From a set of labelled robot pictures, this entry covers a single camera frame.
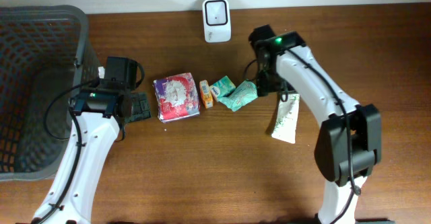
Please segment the red purple snack bag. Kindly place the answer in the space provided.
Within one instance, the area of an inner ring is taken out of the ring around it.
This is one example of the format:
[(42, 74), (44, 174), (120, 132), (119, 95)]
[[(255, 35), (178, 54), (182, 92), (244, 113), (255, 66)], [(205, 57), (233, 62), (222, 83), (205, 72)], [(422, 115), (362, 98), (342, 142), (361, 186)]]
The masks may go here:
[(197, 86), (191, 73), (181, 73), (153, 82), (158, 103), (158, 118), (172, 122), (200, 115)]

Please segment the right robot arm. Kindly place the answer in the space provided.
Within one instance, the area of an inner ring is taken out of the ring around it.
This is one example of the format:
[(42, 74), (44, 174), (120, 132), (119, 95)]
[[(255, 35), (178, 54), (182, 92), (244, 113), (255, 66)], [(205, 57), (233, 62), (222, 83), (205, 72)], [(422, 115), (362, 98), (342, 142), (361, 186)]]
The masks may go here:
[(362, 186), (382, 158), (378, 109), (361, 105), (324, 71), (297, 32), (276, 35), (255, 28), (248, 41), (257, 61), (257, 94), (296, 92), (319, 124), (314, 160), (325, 178), (323, 203), (315, 223), (356, 223)]

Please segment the small orange box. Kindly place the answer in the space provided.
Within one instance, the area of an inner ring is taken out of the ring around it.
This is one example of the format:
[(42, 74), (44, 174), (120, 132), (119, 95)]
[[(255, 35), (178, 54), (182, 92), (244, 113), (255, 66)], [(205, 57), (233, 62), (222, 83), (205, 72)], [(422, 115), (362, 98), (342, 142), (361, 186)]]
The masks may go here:
[(210, 92), (210, 88), (207, 80), (202, 80), (199, 82), (199, 89), (201, 92), (201, 100), (205, 108), (213, 107), (213, 97)]

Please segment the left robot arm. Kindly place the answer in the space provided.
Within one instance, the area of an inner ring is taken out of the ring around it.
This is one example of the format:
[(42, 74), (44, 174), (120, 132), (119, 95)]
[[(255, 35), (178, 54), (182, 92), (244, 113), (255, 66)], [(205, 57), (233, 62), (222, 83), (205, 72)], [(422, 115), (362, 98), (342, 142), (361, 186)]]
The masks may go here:
[(145, 77), (138, 62), (108, 57), (102, 77), (62, 92), (70, 95), (71, 132), (51, 188), (33, 223), (90, 223), (98, 181), (110, 148), (125, 125), (146, 115), (136, 89)]

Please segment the green tissue pack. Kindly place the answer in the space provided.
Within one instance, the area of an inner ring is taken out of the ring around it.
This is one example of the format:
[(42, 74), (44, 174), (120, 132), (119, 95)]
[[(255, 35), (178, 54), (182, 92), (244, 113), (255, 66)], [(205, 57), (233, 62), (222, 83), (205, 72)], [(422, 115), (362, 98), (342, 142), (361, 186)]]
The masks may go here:
[(221, 98), (229, 96), (235, 89), (236, 86), (227, 75), (209, 86), (209, 90), (217, 102)]

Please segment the white tube gold cap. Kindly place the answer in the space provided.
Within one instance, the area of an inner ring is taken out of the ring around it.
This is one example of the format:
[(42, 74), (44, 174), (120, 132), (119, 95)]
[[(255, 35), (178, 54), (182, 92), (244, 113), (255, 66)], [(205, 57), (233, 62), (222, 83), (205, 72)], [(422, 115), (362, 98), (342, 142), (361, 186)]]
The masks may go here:
[(271, 136), (287, 143), (296, 143), (296, 127), (300, 105), (300, 94), (290, 94), (286, 101), (279, 101), (277, 118)]

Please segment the teal wet wipes pouch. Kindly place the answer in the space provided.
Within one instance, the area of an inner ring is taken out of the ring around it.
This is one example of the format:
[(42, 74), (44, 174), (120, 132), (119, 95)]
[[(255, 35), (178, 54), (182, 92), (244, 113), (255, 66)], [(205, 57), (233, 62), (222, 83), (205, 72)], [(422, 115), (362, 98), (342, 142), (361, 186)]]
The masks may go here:
[(243, 106), (258, 98), (257, 87), (252, 81), (243, 81), (228, 97), (222, 97), (220, 102), (231, 111), (236, 112)]

